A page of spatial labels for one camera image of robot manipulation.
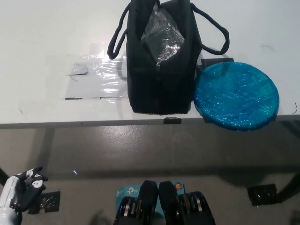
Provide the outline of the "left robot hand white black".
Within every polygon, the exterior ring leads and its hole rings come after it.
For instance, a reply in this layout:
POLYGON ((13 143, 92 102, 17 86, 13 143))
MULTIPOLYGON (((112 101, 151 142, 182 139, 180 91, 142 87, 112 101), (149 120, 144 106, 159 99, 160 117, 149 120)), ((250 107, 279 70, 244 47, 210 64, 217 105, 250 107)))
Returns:
POLYGON ((27 211, 45 190, 48 178, 41 174, 42 169, 39 166, 8 178, 0 195, 0 206, 27 211))

